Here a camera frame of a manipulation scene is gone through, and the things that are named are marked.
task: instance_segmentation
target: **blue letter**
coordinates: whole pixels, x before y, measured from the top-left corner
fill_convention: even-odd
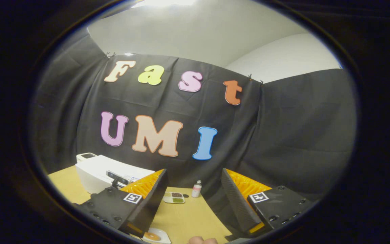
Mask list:
[[[192,157],[197,160],[211,159],[210,149],[212,148],[213,137],[218,134],[218,130],[210,127],[200,127],[198,132],[201,134],[198,151]]]

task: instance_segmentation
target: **yellow letter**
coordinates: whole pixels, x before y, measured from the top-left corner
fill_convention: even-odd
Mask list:
[[[138,121],[138,134],[136,135],[135,145],[132,146],[133,150],[147,151],[147,147],[144,146],[144,141],[147,141],[152,153],[162,143],[162,148],[158,151],[160,155],[169,157],[178,155],[176,147],[178,132],[183,128],[181,122],[169,120],[158,133],[151,117],[138,115],[135,120]]]
[[[129,66],[133,68],[135,66],[136,61],[118,61],[116,62],[115,68],[111,71],[111,73],[105,78],[107,82],[115,82],[116,76],[120,73],[120,76],[124,75]]]
[[[158,85],[164,74],[164,68],[160,65],[151,65],[145,68],[145,72],[138,76],[138,81],[141,83],[149,83],[150,85]]]

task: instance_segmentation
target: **paint palette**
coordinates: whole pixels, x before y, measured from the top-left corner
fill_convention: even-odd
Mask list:
[[[183,197],[183,194],[178,192],[167,191],[164,194],[164,197],[162,199],[164,200],[164,202],[167,203],[176,203],[176,204],[185,203],[185,198]]]

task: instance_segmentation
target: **purple letter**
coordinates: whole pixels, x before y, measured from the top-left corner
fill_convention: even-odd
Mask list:
[[[124,135],[124,125],[129,121],[126,116],[118,115],[116,120],[118,121],[118,126],[116,130],[116,137],[112,138],[109,135],[109,124],[111,119],[113,118],[113,114],[110,112],[102,112],[102,139],[109,145],[118,147],[123,142]]]
[[[201,73],[186,71],[181,75],[181,80],[182,81],[178,83],[178,88],[182,91],[194,93],[201,89]]]

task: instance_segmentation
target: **foam letter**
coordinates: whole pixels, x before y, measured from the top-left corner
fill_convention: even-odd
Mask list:
[[[124,125],[129,121],[126,116],[118,115],[115,119],[118,121],[116,129],[116,137],[112,138],[109,135],[109,125],[113,118],[113,114],[110,112],[102,112],[102,139],[109,145],[117,147],[123,142]]]
[[[231,105],[239,105],[240,99],[236,98],[237,91],[242,92],[242,88],[237,85],[237,81],[229,80],[223,83],[226,85],[225,100]]]
[[[181,122],[169,120],[158,133],[151,117],[138,115],[135,120],[138,121],[138,134],[136,135],[135,145],[132,146],[133,150],[147,151],[147,147],[144,146],[144,141],[147,141],[152,153],[162,143],[162,148],[158,151],[160,155],[169,157],[178,155],[176,147],[178,132],[183,128]]]
[[[201,73],[186,71],[181,75],[181,81],[178,83],[178,88],[182,91],[191,93],[197,92],[201,89],[200,80],[202,80]]]
[[[150,85],[158,85],[165,69],[160,65],[151,65],[145,68],[145,72],[138,76],[138,81],[141,83],[149,83]]]
[[[105,78],[105,81],[107,82],[115,82],[117,79],[118,73],[120,73],[120,76],[124,75],[124,73],[127,71],[128,66],[130,68],[133,68],[135,66],[136,61],[118,61],[115,63],[115,67],[111,71],[111,73]]]
[[[211,159],[210,149],[212,148],[213,137],[218,134],[218,130],[210,127],[200,127],[198,132],[201,134],[198,151],[192,157],[197,160]]]

